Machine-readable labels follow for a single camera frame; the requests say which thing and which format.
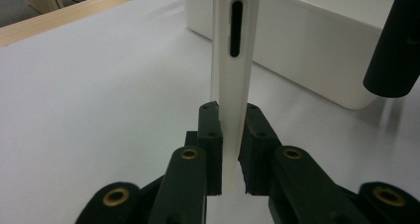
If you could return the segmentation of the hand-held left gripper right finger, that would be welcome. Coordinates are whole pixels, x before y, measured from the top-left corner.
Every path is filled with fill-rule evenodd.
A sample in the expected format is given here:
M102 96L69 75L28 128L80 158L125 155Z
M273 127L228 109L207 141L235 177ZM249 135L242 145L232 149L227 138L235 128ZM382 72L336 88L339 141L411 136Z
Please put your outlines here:
M249 103L238 157L247 194L269 196L270 160L274 151L280 146L281 142L262 110L257 105Z

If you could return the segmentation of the iridescent phone case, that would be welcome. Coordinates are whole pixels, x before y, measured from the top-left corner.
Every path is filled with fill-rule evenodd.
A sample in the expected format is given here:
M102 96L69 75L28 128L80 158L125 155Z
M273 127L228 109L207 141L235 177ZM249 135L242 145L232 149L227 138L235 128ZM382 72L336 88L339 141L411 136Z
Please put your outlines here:
M222 192L234 190L260 0L213 0L211 95L223 133Z

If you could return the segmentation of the white oblong plastic container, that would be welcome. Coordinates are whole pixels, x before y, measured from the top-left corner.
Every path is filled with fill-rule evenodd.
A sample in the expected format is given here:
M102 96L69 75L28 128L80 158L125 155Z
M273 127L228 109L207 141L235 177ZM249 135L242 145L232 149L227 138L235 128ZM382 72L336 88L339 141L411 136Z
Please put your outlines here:
M394 0L260 0L254 62L345 107L363 80Z

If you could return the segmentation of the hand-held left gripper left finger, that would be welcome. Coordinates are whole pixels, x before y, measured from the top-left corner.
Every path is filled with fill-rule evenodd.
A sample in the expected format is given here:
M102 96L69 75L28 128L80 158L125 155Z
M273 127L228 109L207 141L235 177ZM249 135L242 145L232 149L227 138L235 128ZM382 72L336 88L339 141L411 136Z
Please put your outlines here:
M199 147L206 153L207 194L222 194L223 133L216 101L199 107L198 130L187 131L185 146Z

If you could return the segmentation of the light wooden table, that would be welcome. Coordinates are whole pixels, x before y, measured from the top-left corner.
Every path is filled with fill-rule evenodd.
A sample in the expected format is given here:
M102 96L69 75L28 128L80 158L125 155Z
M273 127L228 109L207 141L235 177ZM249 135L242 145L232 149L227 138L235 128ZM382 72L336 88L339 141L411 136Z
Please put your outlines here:
M0 48L106 11L132 0L87 0L0 28Z

